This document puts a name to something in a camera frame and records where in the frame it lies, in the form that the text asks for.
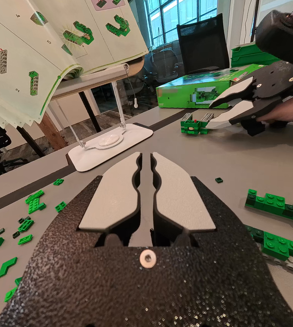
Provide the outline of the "building instruction booklet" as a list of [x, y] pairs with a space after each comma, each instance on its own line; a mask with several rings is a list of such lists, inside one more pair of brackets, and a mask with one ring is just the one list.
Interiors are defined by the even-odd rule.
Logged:
[[40, 123], [66, 76], [147, 53], [128, 1], [0, 0], [0, 127]]

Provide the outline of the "green L-shaped flat tile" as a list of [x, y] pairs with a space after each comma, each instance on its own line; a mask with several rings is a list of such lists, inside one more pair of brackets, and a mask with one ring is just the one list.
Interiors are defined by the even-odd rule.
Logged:
[[14, 266], [17, 263], [18, 257], [14, 257], [4, 263], [2, 263], [2, 266], [0, 268], [0, 278], [7, 275], [7, 272], [10, 267]]

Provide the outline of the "white board panel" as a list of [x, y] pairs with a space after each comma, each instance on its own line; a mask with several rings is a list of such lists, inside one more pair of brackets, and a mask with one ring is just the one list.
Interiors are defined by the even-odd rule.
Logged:
[[258, 26], [261, 20], [272, 10], [293, 14], [293, 0], [261, 0], [259, 3], [256, 26]]

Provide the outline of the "black mesh office chair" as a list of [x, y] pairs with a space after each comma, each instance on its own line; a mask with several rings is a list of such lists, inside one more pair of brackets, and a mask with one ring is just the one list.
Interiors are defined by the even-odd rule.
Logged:
[[230, 67], [222, 13], [200, 22], [177, 25], [177, 33], [185, 75]]

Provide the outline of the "white book stand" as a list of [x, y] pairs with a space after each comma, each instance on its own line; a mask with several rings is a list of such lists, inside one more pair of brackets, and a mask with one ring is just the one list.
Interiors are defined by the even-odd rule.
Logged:
[[120, 96], [117, 89], [117, 81], [129, 77], [131, 70], [132, 75], [139, 72], [141, 68], [134, 71], [136, 65], [136, 63], [122, 63], [86, 76], [61, 82], [52, 96], [52, 100], [55, 100], [71, 94], [80, 93], [80, 98], [82, 99], [84, 106], [87, 108], [88, 101], [84, 97], [85, 90], [109, 82], [112, 84], [121, 123], [119, 127], [110, 132], [96, 136], [86, 143], [83, 143], [83, 141], [77, 137], [74, 130], [72, 130], [79, 145], [71, 149], [68, 156], [77, 171], [89, 171], [134, 145], [146, 140], [153, 134], [151, 129], [126, 123], [122, 110]]

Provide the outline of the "black stand pole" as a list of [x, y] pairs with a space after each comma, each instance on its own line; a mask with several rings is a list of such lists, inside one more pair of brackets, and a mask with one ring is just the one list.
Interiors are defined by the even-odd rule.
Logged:
[[255, 9], [254, 9], [254, 15], [253, 15], [252, 24], [251, 24], [251, 39], [250, 39], [251, 43], [255, 39], [256, 22], [257, 22], [257, 17], [258, 17], [258, 12], [259, 12], [259, 3], [260, 3], [260, 0], [255, 0]]

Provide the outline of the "green plastic tray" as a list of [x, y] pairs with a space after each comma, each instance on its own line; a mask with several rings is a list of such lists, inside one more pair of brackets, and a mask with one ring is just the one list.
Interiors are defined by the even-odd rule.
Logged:
[[261, 51], [255, 42], [252, 42], [232, 49], [231, 67], [242, 67], [249, 64], [270, 65], [279, 60], [279, 58]]

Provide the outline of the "medium green studded plate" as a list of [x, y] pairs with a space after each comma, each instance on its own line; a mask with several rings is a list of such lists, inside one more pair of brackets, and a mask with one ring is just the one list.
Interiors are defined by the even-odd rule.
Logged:
[[46, 208], [46, 204], [44, 202], [40, 203], [40, 198], [35, 198], [31, 202], [29, 202], [28, 214], [31, 215], [36, 211], [40, 211]]

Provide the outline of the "black tape strip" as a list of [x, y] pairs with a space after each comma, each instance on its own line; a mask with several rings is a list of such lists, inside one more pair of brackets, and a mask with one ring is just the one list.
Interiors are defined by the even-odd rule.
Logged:
[[[141, 125], [154, 131], [183, 116], [182, 108], [155, 107], [127, 122]], [[68, 152], [77, 143], [57, 150], [22, 167], [0, 176], [0, 209], [33, 194], [51, 184], [58, 178], [64, 178], [76, 171]]]

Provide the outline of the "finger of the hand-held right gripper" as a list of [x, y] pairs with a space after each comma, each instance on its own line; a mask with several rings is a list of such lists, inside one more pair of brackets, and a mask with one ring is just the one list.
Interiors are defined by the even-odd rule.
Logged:
[[230, 120], [234, 117], [246, 112], [249, 109], [253, 108], [253, 102], [243, 100], [237, 103], [233, 108], [229, 111], [220, 114], [219, 116], [211, 119], [209, 123], [206, 125], [207, 129], [222, 129], [232, 125]]
[[229, 103], [232, 100], [243, 100], [246, 96], [249, 96], [252, 93], [254, 89], [254, 79], [254, 76], [250, 76], [246, 80], [240, 81], [229, 87], [209, 104], [209, 108], [218, 107], [219, 105]]

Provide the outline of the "small green grey brick assembly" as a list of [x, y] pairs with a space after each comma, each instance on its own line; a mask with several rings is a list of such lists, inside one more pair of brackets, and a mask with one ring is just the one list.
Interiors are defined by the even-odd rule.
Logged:
[[192, 113], [186, 113], [180, 120], [181, 133], [186, 134], [208, 134], [207, 124], [214, 118], [214, 113], [206, 113], [201, 120], [193, 119]]

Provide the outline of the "wooden post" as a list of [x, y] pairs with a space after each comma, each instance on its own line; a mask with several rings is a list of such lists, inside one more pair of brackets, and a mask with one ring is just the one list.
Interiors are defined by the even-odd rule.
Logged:
[[64, 137], [61, 135], [47, 112], [44, 113], [44, 116], [40, 123], [38, 123], [38, 126], [47, 138], [52, 149], [57, 151], [67, 147], [68, 143], [65, 141]]

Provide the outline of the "long green holed plate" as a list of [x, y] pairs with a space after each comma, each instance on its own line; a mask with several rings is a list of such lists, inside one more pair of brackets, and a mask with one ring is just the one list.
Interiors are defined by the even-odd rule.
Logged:
[[38, 192], [36, 192], [35, 194], [30, 195], [26, 200], [25, 203], [29, 204], [30, 202], [32, 202], [33, 200], [41, 197], [44, 194], [43, 190], [39, 190]]

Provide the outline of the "green toy set box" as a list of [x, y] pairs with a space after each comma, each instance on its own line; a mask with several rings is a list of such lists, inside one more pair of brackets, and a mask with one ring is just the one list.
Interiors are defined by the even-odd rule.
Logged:
[[266, 65], [250, 64], [179, 77], [156, 88], [158, 105], [160, 108], [209, 108], [231, 84], [263, 67]]

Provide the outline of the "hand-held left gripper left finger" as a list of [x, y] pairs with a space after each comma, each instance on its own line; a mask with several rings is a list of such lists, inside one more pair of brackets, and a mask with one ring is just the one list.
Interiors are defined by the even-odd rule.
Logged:
[[83, 215], [78, 229], [99, 232], [95, 247], [128, 246], [141, 222], [142, 153], [135, 152], [109, 168]]

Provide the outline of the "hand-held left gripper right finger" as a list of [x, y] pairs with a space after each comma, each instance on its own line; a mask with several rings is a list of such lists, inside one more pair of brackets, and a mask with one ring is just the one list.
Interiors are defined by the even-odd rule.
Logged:
[[153, 173], [153, 246], [169, 247], [192, 235], [214, 232], [216, 226], [191, 176], [179, 165], [157, 152], [150, 154]]

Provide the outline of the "grey desk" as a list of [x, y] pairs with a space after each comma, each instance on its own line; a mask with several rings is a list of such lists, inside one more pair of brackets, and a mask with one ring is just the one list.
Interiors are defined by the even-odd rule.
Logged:
[[[55, 205], [64, 200], [71, 200], [87, 186], [96, 175], [106, 171], [112, 163], [120, 161], [129, 154], [143, 153], [142, 186], [139, 187], [142, 200], [141, 227], [132, 239], [132, 245], [143, 241], [151, 244], [149, 232], [152, 225], [152, 186], [150, 153], [158, 152], [162, 156], [180, 165], [190, 175], [198, 177], [207, 187], [220, 197], [240, 218], [256, 228], [293, 240], [293, 221], [269, 213], [244, 207], [249, 188], [258, 191], [259, 195], [271, 193], [285, 197], [287, 203], [293, 203], [293, 123], [283, 129], [270, 129], [255, 137], [250, 137], [242, 128], [221, 129], [207, 135], [192, 136], [180, 132], [179, 121], [175, 121], [153, 133], [153, 136], [109, 162], [86, 173], [73, 172], [66, 177], [60, 186], [47, 185], [42, 189], [45, 195], [42, 202], [47, 207], [32, 215], [35, 223], [31, 228], [33, 239], [26, 245], [19, 246], [12, 239], [17, 230], [17, 220], [27, 216], [28, 205], [24, 198], [0, 209], [0, 229], [5, 232], [0, 247], [0, 268], [2, 263], [18, 257], [17, 263], [10, 267], [7, 275], [0, 278], [0, 311], [4, 308], [5, 293], [14, 288], [14, 279], [22, 276], [29, 257], [33, 253], [44, 229], [56, 216]], [[223, 183], [216, 183], [221, 177]]]

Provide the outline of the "green square jumper plate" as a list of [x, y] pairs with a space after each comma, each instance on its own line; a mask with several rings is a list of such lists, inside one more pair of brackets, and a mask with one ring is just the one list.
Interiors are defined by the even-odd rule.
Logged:
[[34, 224], [34, 221], [31, 219], [25, 219], [24, 222], [18, 227], [19, 232], [25, 232], [27, 231], [31, 225]]

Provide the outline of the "large paned window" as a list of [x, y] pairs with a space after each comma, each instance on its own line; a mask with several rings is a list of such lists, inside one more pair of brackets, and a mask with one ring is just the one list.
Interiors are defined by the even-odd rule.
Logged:
[[144, 1], [151, 47], [156, 48], [177, 40], [177, 25], [191, 24], [215, 17], [217, 6], [216, 0]]

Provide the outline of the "wooden desk with black legs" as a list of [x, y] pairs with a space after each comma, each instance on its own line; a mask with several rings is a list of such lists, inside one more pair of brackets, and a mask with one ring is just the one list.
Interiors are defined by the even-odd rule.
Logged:
[[79, 123], [83, 121], [83, 118], [88, 118], [88, 121], [92, 123], [97, 133], [101, 131], [100, 124], [96, 118], [100, 116], [100, 111], [91, 90], [81, 91], [76, 94], [54, 99], [50, 102], [46, 112], [59, 132], [65, 128], [62, 122], [63, 120], [66, 120], [67, 125], [72, 127], [73, 122]]

